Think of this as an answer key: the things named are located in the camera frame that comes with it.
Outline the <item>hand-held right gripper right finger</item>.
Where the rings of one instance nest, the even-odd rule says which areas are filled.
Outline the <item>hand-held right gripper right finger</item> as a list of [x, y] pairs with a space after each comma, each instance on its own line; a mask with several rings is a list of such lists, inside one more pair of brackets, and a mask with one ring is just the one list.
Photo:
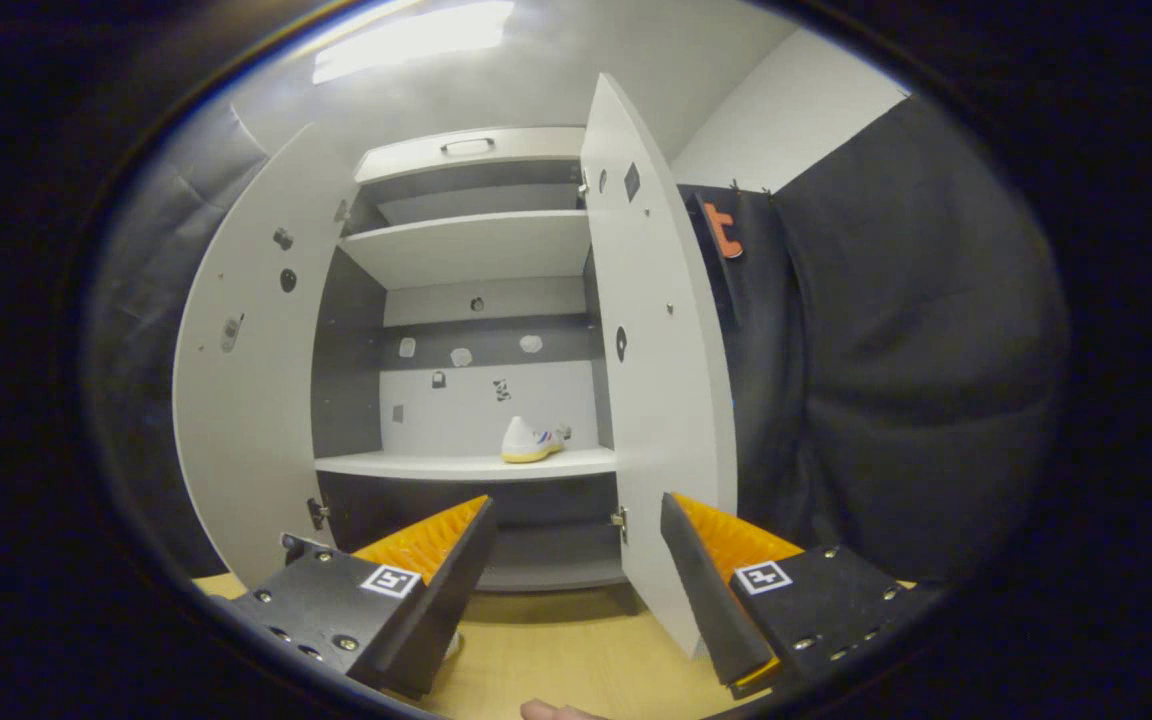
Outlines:
[[660, 501], [660, 535], [736, 700], [835, 679], [937, 602], [934, 585], [895, 579], [842, 544], [803, 550], [675, 492]]

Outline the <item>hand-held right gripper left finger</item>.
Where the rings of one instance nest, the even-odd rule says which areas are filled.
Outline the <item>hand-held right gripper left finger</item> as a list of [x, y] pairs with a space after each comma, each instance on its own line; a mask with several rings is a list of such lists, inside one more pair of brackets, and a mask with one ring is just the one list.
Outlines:
[[473, 497], [355, 552], [282, 537], [285, 566], [236, 601], [244, 626], [329, 673], [420, 698], [433, 689], [497, 541]]

